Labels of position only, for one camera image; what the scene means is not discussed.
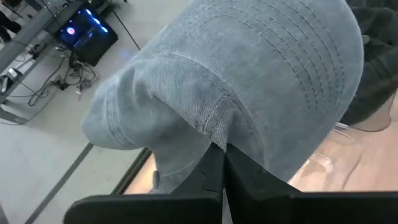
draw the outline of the floor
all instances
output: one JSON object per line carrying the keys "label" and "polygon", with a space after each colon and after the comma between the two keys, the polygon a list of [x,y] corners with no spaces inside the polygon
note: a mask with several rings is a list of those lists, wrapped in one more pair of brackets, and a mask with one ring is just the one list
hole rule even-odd
{"label": "floor", "polygon": [[[120,1],[121,7],[116,7],[115,11],[138,45],[143,47],[190,1]],[[23,126],[0,124],[0,204],[11,224],[26,222],[88,144],[80,122],[90,107],[96,87],[138,53],[115,15],[110,14],[106,20],[119,35],[119,40],[95,67],[100,81],[86,90],[80,100],[74,88],[52,91],[50,96],[54,94],[54,97],[44,110]],[[58,66],[59,56],[57,52],[50,53],[24,83],[34,90],[40,88]],[[29,95],[30,92],[20,86],[13,94]],[[12,103],[5,109],[29,118],[49,99],[44,98],[29,107],[27,98],[9,98]],[[114,151],[94,147],[34,223],[61,223],[65,210],[75,200],[110,193],[138,154],[138,150]]]}

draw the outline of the cap stitching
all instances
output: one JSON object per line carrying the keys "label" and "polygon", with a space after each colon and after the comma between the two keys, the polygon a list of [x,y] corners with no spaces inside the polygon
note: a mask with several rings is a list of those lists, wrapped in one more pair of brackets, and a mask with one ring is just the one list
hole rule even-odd
{"label": "cap stitching", "polygon": [[198,114],[197,114],[196,117],[195,117],[195,128],[199,128],[198,117],[199,117],[199,115],[201,115],[203,109],[205,109],[205,106],[206,106],[206,105],[208,104],[208,102],[213,98],[214,95],[215,95],[214,93],[211,94],[211,96],[210,96],[209,98],[207,98],[207,100],[205,101],[205,103],[203,104],[203,106],[200,107],[200,110],[199,110]]}
{"label": "cap stitching", "polygon": [[[287,4],[285,1],[283,1],[283,0],[281,0],[284,4],[286,4],[288,7],[290,7],[291,9],[293,9],[293,10],[295,10],[296,12],[297,12],[297,10],[296,9],[294,9],[292,6],[290,6],[289,4]],[[338,60],[339,60],[339,63],[340,63],[340,65],[341,65],[341,76],[342,76],[342,79],[341,79],[341,91],[340,91],[340,96],[343,94],[343,90],[345,89],[345,72],[344,72],[344,66],[343,66],[343,62],[341,61],[341,55],[340,55],[340,51],[338,50],[338,47],[336,46],[336,43],[335,43],[335,40],[334,40],[334,38],[331,36],[331,34],[329,33],[329,31],[327,30],[327,28],[325,27],[325,25],[321,22],[321,20],[319,20],[319,18],[315,15],[315,13],[306,5],[306,4],[304,4],[303,2],[301,2],[301,1],[299,1],[299,3],[301,4],[301,5],[303,5],[305,8],[307,8],[310,12],[311,12],[311,14],[314,16],[314,18],[321,24],[321,26],[324,28],[324,30],[325,30],[325,32],[329,35],[329,37],[330,37],[330,39],[331,39],[331,42],[332,42],[332,44],[333,44],[333,46],[334,46],[334,48],[335,48],[335,50],[336,50],[336,53],[337,53],[337,57],[338,57]],[[306,20],[306,18],[303,16],[303,15],[301,15],[301,14],[299,14],[308,24],[309,24],[309,26],[311,26],[312,27],[312,25],[309,23],[309,21],[308,20]],[[338,96],[336,95],[336,102],[335,102],[335,104],[337,105],[338,104],[338,102],[340,102],[340,100],[341,100],[341,98],[338,98]]]}
{"label": "cap stitching", "polygon": [[[194,60],[192,60],[192,59],[190,59],[190,58],[187,58],[187,57],[185,57],[185,56],[183,56],[183,55],[179,55],[179,54],[170,54],[170,53],[167,53],[167,54],[160,54],[159,56],[169,56],[169,55],[172,55],[172,56],[177,56],[177,57],[181,57],[181,58],[184,58],[184,59],[186,59],[186,60],[189,60],[189,61],[191,61],[191,62],[194,62],[194,63],[196,63],[196,64],[198,64],[198,65],[201,65],[202,67],[204,67],[202,64],[200,64],[200,63],[198,63],[198,62],[196,62],[196,61],[194,61]],[[191,64],[189,64],[189,63],[187,63],[187,65],[188,66],[191,66],[191,67],[193,67],[193,68],[195,68],[193,65],[191,65]],[[214,84],[219,90],[221,90],[223,93],[224,93],[224,96],[222,96],[222,97],[228,97],[229,99],[231,99],[231,101],[236,105],[236,107],[238,107],[238,109],[239,109],[239,112],[243,115],[243,117],[245,117],[245,122],[246,122],[246,125],[248,126],[248,129],[249,129],[249,131],[250,131],[250,133],[251,134],[253,134],[253,130],[251,129],[251,126],[249,125],[249,123],[248,123],[248,121],[247,121],[247,119],[246,119],[246,116],[245,116],[245,114],[243,113],[243,110],[242,110],[242,108],[239,106],[239,104],[236,102],[236,100],[232,97],[232,96],[230,96],[229,95],[229,93],[228,93],[228,91],[226,91],[221,85],[219,85],[219,84],[217,84],[217,82],[214,82],[207,74],[205,74],[205,73],[201,73],[205,78],[207,78],[210,82],[212,82],[212,84]],[[207,119],[205,120],[205,123],[204,123],[204,125],[201,127],[201,131],[202,132],[204,132],[204,129],[205,129],[205,126],[206,126],[206,121],[208,120],[208,117],[207,117]]]}
{"label": "cap stitching", "polygon": [[[109,104],[114,103],[113,101],[110,100],[112,98],[112,96],[110,96],[110,94],[113,94],[113,93],[109,92],[109,94],[106,94],[106,96],[105,96],[105,102],[106,102],[107,106]],[[126,139],[120,126],[115,124],[115,120],[113,119],[113,118],[115,118],[114,110],[107,110],[106,117],[109,121],[108,128],[110,130],[110,134],[112,135],[112,137],[116,140],[116,142],[118,142],[120,145],[122,145],[122,147],[129,148],[128,144],[131,144],[130,140]]]}
{"label": "cap stitching", "polygon": [[[326,69],[326,63],[323,61],[323,59],[322,59],[322,57],[321,57],[321,54],[320,54],[320,52],[318,51],[318,49],[317,49],[317,48],[315,47],[315,45],[311,42],[309,36],[304,32],[304,30],[302,30],[301,27],[300,27],[296,22],[294,22],[294,20],[293,20],[292,18],[290,18],[287,14],[285,14],[284,12],[282,12],[280,9],[276,8],[275,6],[269,4],[268,2],[265,2],[265,0],[261,0],[261,1],[262,1],[263,3],[265,3],[265,4],[267,4],[268,6],[274,8],[276,11],[280,12],[280,13],[281,13],[282,15],[284,15],[288,20],[290,20],[290,21],[291,21],[291,22],[304,34],[304,36],[307,38],[307,40],[311,43],[311,46],[312,46],[312,47],[314,48],[314,50],[318,53],[319,59],[320,59],[320,61],[321,61],[322,64],[323,64],[323,68],[325,69],[326,80],[327,80],[327,82],[328,82],[328,87],[329,87],[329,102],[331,103],[331,83],[330,83],[330,78],[329,78],[329,75],[328,75],[328,71],[327,71],[327,69]],[[252,6],[252,7],[255,7],[256,9],[258,9],[258,10],[260,10],[260,11],[262,11],[262,12],[265,12],[265,11],[263,11],[262,9],[257,8],[256,6]],[[322,43],[323,46],[325,47],[326,51],[329,53],[329,50],[328,50],[328,48],[326,47],[325,43],[324,43],[323,41],[321,41],[321,43]],[[336,72],[336,67],[335,67],[335,64],[333,63],[333,59],[331,58],[330,53],[329,53],[329,56],[330,56],[330,61],[331,61],[332,67],[333,67],[333,72]]]}
{"label": "cap stitching", "polygon": [[212,19],[214,19],[214,18],[223,17],[223,16],[232,17],[233,19],[236,19],[237,21],[242,22],[242,23],[245,24],[246,26],[248,26],[248,27],[250,27],[251,29],[253,29],[254,31],[256,31],[260,36],[262,36],[263,38],[265,38],[272,46],[274,46],[274,48],[280,53],[280,55],[281,55],[281,56],[285,59],[285,61],[290,65],[290,68],[292,69],[292,71],[294,72],[295,76],[296,76],[297,79],[299,80],[299,82],[300,82],[300,84],[301,84],[301,86],[302,86],[302,88],[303,88],[303,92],[304,92],[304,94],[305,94],[305,99],[306,99],[306,101],[307,101],[307,108],[308,108],[308,110],[311,110],[311,109],[310,109],[311,102],[310,102],[310,99],[309,99],[309,97],[308,97],[308,93],[307,93],[307,91],[305,90],[305,85],[304,85],[303,81],[301,80],[301,78],[298,76],[298,73],[295,71],[293,65],[288,61],[288,59],[287,59],[286,56],[280,51],[280,49],[279,49],[274,43],[272,43],[261,31],[257,30],[255,27],[253,27],[252,25],[248,24],[247,22],[244,22],[244,21],[242,21],[241,19],[238,19],[238,18],[236,18],[236,17],[234,17],[234,16],[227,15],[227,14],[225,14],[225,15],[216,15],[216,16],[210,17],[208,20],[206,20],[206,21],[204,21],[203,23],[201,23],[198,27],[201,27],[201,26],[205,25],[207,22],[209,22],[210,20],[212,20]]}
{"label": "cap stitching", "polygon": [[[226,97],[228,97],[228,98],[230,98],[230,99],[232,100],[232,97],[230,97],[230,96],[228,96],[228,95],[223,95],[222,97],[220,97],[220,98],[218,99],[217,103],[216,103],[216,104],[214,105],[214,107],[211,109],[210,114],[207,116],[207,118],[206,118],[206,120],[205,120],[205,124],[203,125],[203,129],[202,129],[202,132],[203,132],[203,133],[205,133],[205,128],[207,127],[207,122],[208,122],[209,119],[213,116],[213,114],[214,114],[214,112],[216,111],[216,108],[218,107],[219,103],[221,102],[222,99],[224,99],[224,98],[226,98]],[[251,128],[250,128],[248,122],[246,122],[246,124],[247,124],[247,126],[248,126],[248,129],[251,130]],[[213,137],[213,132],[214,132],[214,130],[212,130],[212,131],[209,133],[209,134],[210,134],[210,135],[209,135],[210,140],[211,140],[211,138]]]}
{"label": "cap stitching", "polygon": [[[244,10],[237,9],[237,8],[235,8],[235,7],[221,7],[221,8],[218,8],[218,9],[235,9],[235,10],[237,10],[237,11],[239,11],[239,12],[246,13],[247,15],[249,15],[249,16],[255,18],[257,21],[261,22],[261,23],[262,23],[263,25],[265,25],[268,29],[272,30],[276,35],[278,35],[278,33],[277,33],[275,30],[271,29],[266,23],[264,23],[263,21],[261,21],[260,19],[258,19],[256,16],[254,16],[254,15],[252,15],[252,14],[250,14],[250,13],[244,11]],[[284,29],[296,42],[297,42],[297,44],[298,44],[298,45],[301,47],[301,49],[305,52],[305,54],[307,55],[308,59],[310,60],[311,64],[313,65],[313,67],[314,67],[314,69],[315,69],[315,71],[316,71],[317,78],[318,78],[318,80],[319,80],[319,82],[320,82],[320,89],[321,89],[321,93],[322,93],[322,98],[323,98],[323,100],[325,100],[325,92],[323,91],[322,81],[321,81],[320,76],[319,76],[319,73],[320,73],[320,72],[318,71],[318,68],[317,68],[317,66],[315,65],[315,63],[313,62],[313,60],[311,59],[309,53],[304,49],[303,45],[300,44],[300,42],[293,36],[293,34],[292,34],[291,32],[289,32],[289,31],[286,29],[285,26],[283,26],[279,21],[277,21],[277,20],[274,19],[273,17],[270,16],[270,18],[271,18],[273,21],[275,21],[278,25],[280,25],[280,26],[281,26],[281,27],[282,27],[282,28],[283,28],[283,29]],[[313,81],[312,81],[311,76],[310,76],[310,74],[309,74],[309,71],[305,68],[304,64],[301,62],[301,60],[299,59],[299,57],[297,56],[297,54],[293,51],[293,49],[291,48],[291,46],[290,46],[280,35],[278,35],[278,37],[279,37],[280,39],[282,39],[286,45],[288,45],[289,49],[294,53],[294,55],[296,56],[297,60],[299,60],[299,62],[301,63],[301,65],[303,66],[303,68],[305,69],[305,71],[307,72],[307,75],[308,75],[308,77],[309,77],[309,79],[310,79],[310,81],[311,81],[311,84],[312,84],[312,89],[313,89],[313,91],[314,91],[314,93],[315,93],[315,97],[316,97],[316,99],[317,99],[317,91],[316,91],[316,90],[314,89],[314,87],[313,87],[314,84],[313,84]]]}

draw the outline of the denim cap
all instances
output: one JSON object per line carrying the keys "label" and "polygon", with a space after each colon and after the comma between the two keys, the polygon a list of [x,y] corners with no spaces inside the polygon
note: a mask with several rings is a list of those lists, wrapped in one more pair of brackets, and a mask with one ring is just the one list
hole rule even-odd
{"label": "denim cap", "polygon": [[149,147],[162,193],[211,142],[288,181],[347,109],[363,57],[344,0],[196,0],[97,89],[83,131]]}

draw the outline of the black cable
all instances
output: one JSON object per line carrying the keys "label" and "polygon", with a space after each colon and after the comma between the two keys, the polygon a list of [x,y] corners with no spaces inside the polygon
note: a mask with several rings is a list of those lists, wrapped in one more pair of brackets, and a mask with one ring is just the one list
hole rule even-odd
{"label": "black cable", "polygon": [[116,12],[112,9],[113,14],[116,16],[116,18],[118,18],[118,21],[120,22],[120,24],[122,24],[123,28],[126,30],[126,32],[129,34],[130,39],[134,42],[134,44],[136,45],[136,47],[138,48],[138,50],[141,50],[141,48],[138,46],[136,40],[134,40],[134,38],[132,37],[132,35],[130,34],[129,30],[127,29],[127,27],[124,25],[124,23],[122,22],[122,20],[119,18],[119,16],[116,14]]}
{"label": "black cable", "polygon": [[48,100],[48,102],[46,102],[46,104],[44,104],[44,106],[38,111],[36,112],[36,114],[34,114],[33,116],[31,116],[28,120],[26,120],[25,122],[21,123],[21,124],[7,124],[7,123],[3,123],[0,122],[0,124],[4,124],[4,125],[10,125],[10,126],[19,126],[19,125],[24,125],[26,123],[28,123],[29,121],[32,121],[33,118],[35,118],[39,113],[41,113],[44,108],[47,107],[47,105],[51,102],[51,100],[54,98],[55,94],[57,93],[57,91],[55,90],[54,94],[51,96],[51,98]]}
{"label": "black cable", "polygon": [[84,71],[88,72],[88,73],[85,75],[85,79],[87,79],[87,75],[89,75],[89,74],[93,74],[93,75],[94,75],[93,78],[87,79],[89,82],[92,82],[92,83],[93,83],[93,82],[96,82],[96,81],[98,81],[98,80],[100,79],[100,76],[93,70],[93,68],[92,68],[90,65],[88,65],[87,63],[85,63],[84,66],[86,66],[86,67],[88,67],[88,69],[90,69],[90,71],[87,71],[87,70],[84,69],[84,67],[82,67],[82,69],[83,69]]}
{"label": "black cable", "polygon": [[63,58],[61,60],[57,69],[53,73],[51,73],[51,75],[44,81],[43,85],[37,91],[34,91],[33,89],[31,89],[30,87],[28,87],[27,85],[25,85],[24,83],[19,81],[18,79],[16,79],[17,82],[22,84],[24,87],[26,87],[28,90],[30,90],[33,94],[30,96],[11,96],[11,97],[21,97],[21,98],[22,97],[30,97],[27,104],[29,106],[35,106],[39,99],[45,98],[49,95],[49,87],[51,84],[51,83],[49,83],[49,80],[61,69],[61,66],[62,66],[63,62],[65,61],[65,59],[66,58]]}
{"label": "black cable", "polygon": [[[34,47],[31,47],[31,46],[29,46],[29,45],[26,45],[26,44],[24,44],[24,43],[22,43],[22,42],[19,42],[18,40],[11,40],[12,42],[15,42],[15,43],[17,43],[17,44],[21,44],[22,46],[24,46],[24,47],[27,47],[27,48],[29,48],[29,50],[34,50]],[[64,50],[59,50],[59,52],[62,52],[64,55],[67,55],[65,52],[64,52]],[[51,57],[60,57],[60,58],[63,58],[61,55],[52,55],[52,54],[46,54],[46,56],[48,57],[48,56],[51,56]]]}
{"label": "black cable", "polygon": [[[67,74],[65,75],[65,78],[63,79],[66,84],[68,84],[70,86],[75,86],[75,85],[79,85],[81,83],[83,77],[79,73],[79,69],[80,68],[77,68],[77,69],[78,69],[77,71],[74,71],[71,74],[68,74],[68,72],[67,72]],[[67,77],[72,77],[73,79],[78,78],[79,80],[77,82],[75,82],[75,83],[68,83]]]}

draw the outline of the black fabric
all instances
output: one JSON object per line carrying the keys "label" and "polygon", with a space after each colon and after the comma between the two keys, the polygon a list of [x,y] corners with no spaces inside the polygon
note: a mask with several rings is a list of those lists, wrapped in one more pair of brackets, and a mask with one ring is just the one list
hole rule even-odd
{"label": "black fabric", "polygon": [[11,37],[6,29],[16,34],[22,29],[22,27],[17,22],[8,19],[8,17],[0,11],[0,37],[4,42],[9,42]]}
{"label": "black fabric", "polygon": [[341,122],[352,125],[375,113],[398,87],[398,1],[348,0],[363,35],[364,70]]}

